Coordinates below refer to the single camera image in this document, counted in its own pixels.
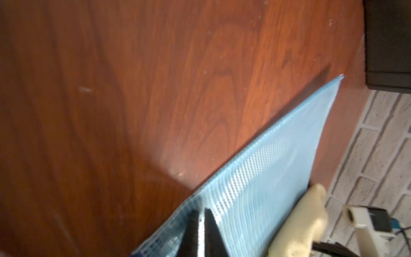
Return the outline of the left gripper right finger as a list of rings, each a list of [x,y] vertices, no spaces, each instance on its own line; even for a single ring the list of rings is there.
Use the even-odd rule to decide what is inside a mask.
[[[229,257],[213,212],[207,208],[204,210],[204,256]]]

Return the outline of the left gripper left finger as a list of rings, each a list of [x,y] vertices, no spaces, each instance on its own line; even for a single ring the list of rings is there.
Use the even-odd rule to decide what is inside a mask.
[[[192,211],[188,217],[186,230],[177,252],[177,257],[197,257],[199,240],[199,212]]]

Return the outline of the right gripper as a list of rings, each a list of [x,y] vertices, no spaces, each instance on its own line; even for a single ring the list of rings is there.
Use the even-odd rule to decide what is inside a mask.
[[[313,242],[311,249],[315,252],[320,252],[331,257],[359,257],[359,255],[337,242],[334,244]]]

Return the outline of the yellow cleaning cloth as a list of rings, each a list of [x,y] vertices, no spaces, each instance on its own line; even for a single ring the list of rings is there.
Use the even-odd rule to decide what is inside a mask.
[[[269,246],[269,257],[309,257],[328,226],[326,190],[313,184],[298,201]]]

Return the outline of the blue document bag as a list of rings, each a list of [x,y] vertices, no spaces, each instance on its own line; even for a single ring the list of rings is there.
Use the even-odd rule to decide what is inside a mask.
[[[193,211],[213,212],[231,257],[260,257],[306,192],[320,137],[344,76],[328,82],[266,129],[137,249],[134,257],[174,257]]]

